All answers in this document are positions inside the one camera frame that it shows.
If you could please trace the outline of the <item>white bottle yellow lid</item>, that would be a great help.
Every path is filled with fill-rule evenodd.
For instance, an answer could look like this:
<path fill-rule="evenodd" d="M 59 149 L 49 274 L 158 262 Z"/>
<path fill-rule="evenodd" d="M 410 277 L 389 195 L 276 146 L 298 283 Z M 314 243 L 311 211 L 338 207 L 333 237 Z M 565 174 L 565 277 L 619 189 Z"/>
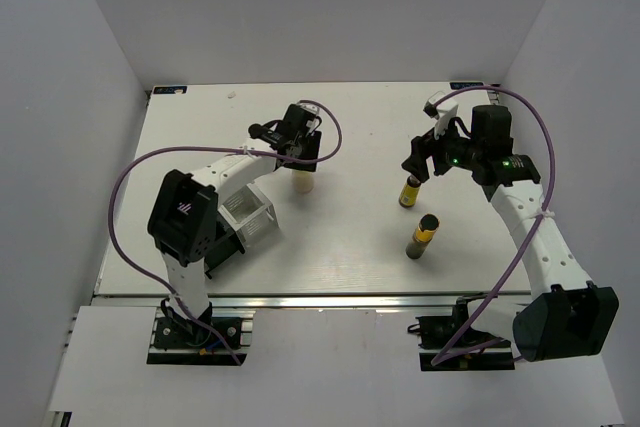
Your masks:
<path fill-rule="evenodd" d="M 296 193 L 299 193 L 299 194 L 310 193 L 315 186 L 313 173 L 308 171 L 293 170 L 292 186 Z"/>

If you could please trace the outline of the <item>yellow label brown bottle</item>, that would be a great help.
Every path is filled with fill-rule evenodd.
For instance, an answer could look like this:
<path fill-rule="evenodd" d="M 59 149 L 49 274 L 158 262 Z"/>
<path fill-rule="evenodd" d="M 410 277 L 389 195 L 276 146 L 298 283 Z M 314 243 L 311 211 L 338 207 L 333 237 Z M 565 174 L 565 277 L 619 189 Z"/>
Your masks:
<path fill-rule="evenodd" d="M 400 192 L 398 202 L 403 208 L 415 206 L 422 183 L 413 175 L 409 175 Z"/>

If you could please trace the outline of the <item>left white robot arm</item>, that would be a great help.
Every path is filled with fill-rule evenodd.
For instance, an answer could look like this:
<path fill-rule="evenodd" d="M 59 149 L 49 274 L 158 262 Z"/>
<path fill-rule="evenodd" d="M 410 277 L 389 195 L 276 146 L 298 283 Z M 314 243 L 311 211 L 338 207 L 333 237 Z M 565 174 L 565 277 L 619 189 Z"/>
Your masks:
<path fill-rule="evenodd" d="M 202 263 L 216 244 L 219 206 L 280 168 L 314 172 L 322 137 L 319 112 L 317 103 L 293 103 L 283 118 L 251 125 L 245 142 L 225 148 L 213 164 L 165 175 L 147 231 L 165 262 L 171 287 L 163 313 L 177 323 L 177 334 L 188 345 L 202 345 L 211 334 Z"/>

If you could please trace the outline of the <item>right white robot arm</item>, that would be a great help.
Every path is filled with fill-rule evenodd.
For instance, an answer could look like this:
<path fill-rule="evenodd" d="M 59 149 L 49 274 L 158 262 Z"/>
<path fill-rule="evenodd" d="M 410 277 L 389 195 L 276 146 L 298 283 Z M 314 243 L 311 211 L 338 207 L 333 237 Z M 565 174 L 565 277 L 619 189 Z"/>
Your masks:
<path fill-rule="evenodd" d="M 469 171 L 516 245 L 531 292 L 525 306 L 487 295 L 459 299 L 448 326 L 426 329 L 446 341 L 433 364 L 452 358 L 454 346 L 467 351 L 498 341 L 510 342 L 529 362 L 599 354 L 619 299 L 580 266 L 546 210 L 533 161 L 513 151 L 508 108 L 476 106 L 469 126 L 458 117 L 454 101 L 439 107 L 428 103 L 424 110 L 436 124 L 411 142 L 411 154 L 402 164 L 410 186 L 452 168 Z"/>

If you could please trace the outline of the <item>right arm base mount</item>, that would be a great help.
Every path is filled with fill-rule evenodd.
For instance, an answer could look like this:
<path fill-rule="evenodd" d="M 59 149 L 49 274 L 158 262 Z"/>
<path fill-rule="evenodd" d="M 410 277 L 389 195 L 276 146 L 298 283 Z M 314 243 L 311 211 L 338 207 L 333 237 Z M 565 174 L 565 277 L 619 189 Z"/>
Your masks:
<path fill-rule="evenodd" d="M 469 328 L 456 341 L 448 355 L 456 354 L 436 366 L 431 364 L 459 327 L 468 319 L 467 306 L 481 296 L 460 297 L 446 315 L 418 316 L 406 332 L 418 339 L 420 370 L 422 372 L 489 372 L 511 371 L 515 360 L 508 341 L 497 342 L 491 334 Z"/>

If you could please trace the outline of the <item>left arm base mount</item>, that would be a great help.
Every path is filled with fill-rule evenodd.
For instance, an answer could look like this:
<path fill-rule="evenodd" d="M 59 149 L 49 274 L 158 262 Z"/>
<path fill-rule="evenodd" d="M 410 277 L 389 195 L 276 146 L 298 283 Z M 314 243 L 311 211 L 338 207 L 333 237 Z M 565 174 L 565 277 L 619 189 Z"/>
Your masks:
<path fill-rule="evenodd" d="M 146 363 L 169 366 L 242 365 L 251 345 L 252 317 L 249 314 L 214 315 L 212 326 L 224 338 L 239 363 L 215 334 L 205 330 L 197 337 L 189 338 L 160 308 L 156 309 Z"/>

